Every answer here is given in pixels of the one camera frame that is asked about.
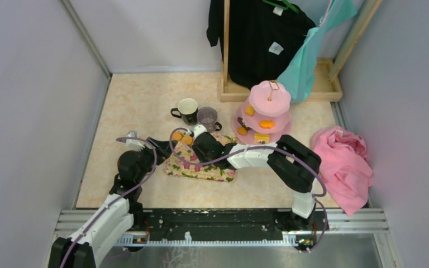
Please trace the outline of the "round orange cookie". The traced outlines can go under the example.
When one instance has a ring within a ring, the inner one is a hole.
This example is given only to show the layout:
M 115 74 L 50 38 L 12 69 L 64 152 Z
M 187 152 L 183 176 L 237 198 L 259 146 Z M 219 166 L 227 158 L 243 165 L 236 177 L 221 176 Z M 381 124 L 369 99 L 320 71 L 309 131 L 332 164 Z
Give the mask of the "round orange cookie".
M 180 132 L 178 132 L 178 131 L 176 131 L 175 133 L 173 133 L 173 135 L 172 135 L 172 139 L 173 140 L 175 140 L 175 141 L 181 141 L 182 140 L 182 138 L 183 138 L 183 134 L 182 133 L 180 133 Z

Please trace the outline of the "floral rectangular tray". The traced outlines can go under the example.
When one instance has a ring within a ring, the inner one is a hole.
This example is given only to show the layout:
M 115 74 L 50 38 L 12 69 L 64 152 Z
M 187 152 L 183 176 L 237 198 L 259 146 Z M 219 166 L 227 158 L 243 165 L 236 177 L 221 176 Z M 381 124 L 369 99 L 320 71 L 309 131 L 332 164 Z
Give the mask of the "floral rectangular tray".
M 188 136 L 184 131 L 178 132 L 182 133 L 183 136 Z M 189 162 L 200 162 L 191 146 L 186 145 L 182 141 L 177 142 L 178 143 L 175 146 L 176 155 Z M 164 162 L 164 173 L 169 176 L 177 176 L 181 178 L 227 183 L 232 182 L 236 174 L 234 170 L 221 169 L 213 164 L 205 166 L 188 165 L 183 161 L 180 161 L 174 155 L 171 155 L 171 157 Z

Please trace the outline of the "round dotted biscuit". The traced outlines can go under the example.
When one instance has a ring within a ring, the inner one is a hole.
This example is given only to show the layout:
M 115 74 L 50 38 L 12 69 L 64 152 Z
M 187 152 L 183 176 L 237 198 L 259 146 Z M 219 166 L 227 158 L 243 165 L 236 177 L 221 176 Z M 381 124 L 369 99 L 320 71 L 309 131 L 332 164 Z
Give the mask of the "round dotted biscuit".
M 184 136 L 181 141 L 185 143 L 188 146 L 191 146 L 193 144 L 193 138 L 191 136 Z

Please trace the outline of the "orange flower-shaped cookie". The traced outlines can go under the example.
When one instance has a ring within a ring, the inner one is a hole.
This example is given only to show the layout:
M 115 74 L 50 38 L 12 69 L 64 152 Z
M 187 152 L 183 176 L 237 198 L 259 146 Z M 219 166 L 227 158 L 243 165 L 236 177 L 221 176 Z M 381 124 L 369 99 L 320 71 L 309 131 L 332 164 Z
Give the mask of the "orange flower-shaped cookie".
M 244 136 L 244 135 L 246 135 L 246 134 L 247 134 L 247 129 L 245 129 L 245 128 L 243 128 L 243 127 L 239 127 L 239 128 L 237 129 L 237 133 L 238 133 L 239 135 L 241 135 L 241 136 Z

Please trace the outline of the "chocolate triangle cake slice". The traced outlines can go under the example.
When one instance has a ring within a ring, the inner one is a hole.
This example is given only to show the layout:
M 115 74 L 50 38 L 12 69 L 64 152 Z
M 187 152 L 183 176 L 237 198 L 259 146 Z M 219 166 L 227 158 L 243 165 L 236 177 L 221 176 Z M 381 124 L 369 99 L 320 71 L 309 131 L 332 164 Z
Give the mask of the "chocolate triangle cake slice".
M 237 118 L 237 122 L 239 123 L 239 125 L 240 125 L 242 128 L 246 129 L 247 131 L 251 129 L 249 126 L 247 126 L 247 125 L 245 124 L 245 122 L 244 122 L 244 120 L 243 120 L 243 118 L 242 118 L 242 117 L 238 117 L 238 118 Z

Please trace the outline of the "yellow layered cake slice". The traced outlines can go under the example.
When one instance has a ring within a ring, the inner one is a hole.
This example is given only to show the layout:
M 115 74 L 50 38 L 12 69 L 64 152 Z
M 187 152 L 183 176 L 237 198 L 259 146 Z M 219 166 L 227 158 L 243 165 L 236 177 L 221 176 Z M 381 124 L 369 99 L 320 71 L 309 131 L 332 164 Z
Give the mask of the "yellow layered cake slice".
M 261 144 L 269 143 L 270 142 L 270 135 L 256 132 L 254 134 L 254 141 L 257 143 L 261 143 Z

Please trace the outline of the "yellow rectangular biscuit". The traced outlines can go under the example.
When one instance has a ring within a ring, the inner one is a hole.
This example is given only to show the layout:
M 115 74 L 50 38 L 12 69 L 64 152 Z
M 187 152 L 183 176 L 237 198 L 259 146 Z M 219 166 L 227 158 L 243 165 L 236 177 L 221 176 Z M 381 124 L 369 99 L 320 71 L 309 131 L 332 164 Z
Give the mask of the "yellow rectangular biscuit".
M 255 114 L 255 109 L 253 108 L 253 106 L 250 103 L 248 103 L 246 105 L 244 112 L 247 116 L 253 117 Z

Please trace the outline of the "orange fish-shaped cake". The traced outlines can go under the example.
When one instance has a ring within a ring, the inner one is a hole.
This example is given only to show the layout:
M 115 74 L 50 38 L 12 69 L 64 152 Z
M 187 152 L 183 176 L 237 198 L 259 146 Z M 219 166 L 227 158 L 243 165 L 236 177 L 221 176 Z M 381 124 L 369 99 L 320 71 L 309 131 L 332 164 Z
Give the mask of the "orange fish-shaped cake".
M 274 121 L 260 121 L 259 126 L 263 129 L 271 129 L 271 128 L 275 127 L 275 122 Z

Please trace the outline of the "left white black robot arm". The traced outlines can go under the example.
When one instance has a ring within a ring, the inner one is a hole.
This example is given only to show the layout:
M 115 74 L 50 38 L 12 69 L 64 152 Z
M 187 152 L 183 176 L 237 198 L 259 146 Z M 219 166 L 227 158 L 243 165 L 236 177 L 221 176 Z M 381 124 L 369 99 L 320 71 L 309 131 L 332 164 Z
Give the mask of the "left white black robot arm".
M 53 242 L 49 267 L 98 267 L 126 231 L 145 225 L 143 205 L 138 201 L 141 186 L 170 158 L 177 142 L 151 137 L 120 137 L 118 141 L 129 150 L 117 160 L 118 173 L 109 195 L 80 228 Z

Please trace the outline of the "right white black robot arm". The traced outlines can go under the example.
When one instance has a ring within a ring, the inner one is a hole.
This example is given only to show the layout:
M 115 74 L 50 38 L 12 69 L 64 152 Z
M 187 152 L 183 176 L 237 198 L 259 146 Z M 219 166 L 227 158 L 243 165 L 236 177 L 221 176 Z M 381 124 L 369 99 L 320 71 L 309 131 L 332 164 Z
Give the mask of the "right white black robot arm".
M 314 222 L 313 182 L 319 173 L 321 158 L 290 135 L 282 135 L 264 145 L 222 144 L 208 132 L 194 135 L 192 149 L 197 158 L 222 170 L 269 168 L 294 191 L 292 222 L 307 230 Z

